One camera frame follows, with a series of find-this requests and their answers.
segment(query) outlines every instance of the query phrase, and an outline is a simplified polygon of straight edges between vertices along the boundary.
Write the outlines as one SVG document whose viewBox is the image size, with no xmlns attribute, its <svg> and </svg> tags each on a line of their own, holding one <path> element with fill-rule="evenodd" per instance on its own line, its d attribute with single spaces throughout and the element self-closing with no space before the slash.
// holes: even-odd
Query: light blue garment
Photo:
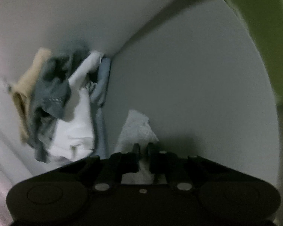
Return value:
<svg viewBox="0 0 283 226">
<path fill-rule="evenodd" d="M 103 58 L 97 73 L 97 83 L 89 82 L 87 87 L 90 93 L 91 116 L 94 122 L 96 137 L 95 152 L 101 159 L 107 159 L 106 130 L 102 107 L 105 104 L 109 80 L 111 60 Z"/>
</svg>

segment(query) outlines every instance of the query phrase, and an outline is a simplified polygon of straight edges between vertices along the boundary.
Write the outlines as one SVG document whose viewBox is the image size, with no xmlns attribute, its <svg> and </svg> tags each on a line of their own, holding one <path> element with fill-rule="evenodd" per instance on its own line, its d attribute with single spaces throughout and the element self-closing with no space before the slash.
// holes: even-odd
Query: beige garment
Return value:
<svg viewBox="0 0 283 226">
<path fill-rule="evenodd" d="M 18 83 L 12 86 L 11 97 L 20 117 L 20 140 L 26 143 L 28 140 L 27 116 L 32 91 L 35 88 L 39 72 L 43 64 L 51 57 L 52 53 L 47 48 L 40 48 L 35 55 L 31 67 L 21 76 Z"/>
</svg>

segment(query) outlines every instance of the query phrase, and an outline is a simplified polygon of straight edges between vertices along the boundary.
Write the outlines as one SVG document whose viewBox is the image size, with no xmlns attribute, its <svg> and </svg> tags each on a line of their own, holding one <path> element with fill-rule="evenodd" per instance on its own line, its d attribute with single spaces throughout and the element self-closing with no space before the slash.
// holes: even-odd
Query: pile of clothes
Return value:
<svg viewBox="0 0 283 226">
<path fill-rule="evenodd" d="M 105 104 L 111 60 L 85 46 L 53 54 L 40 48 L 10 89 L 20 139 L 38 161 L 106 159 Z"/>
</svg>

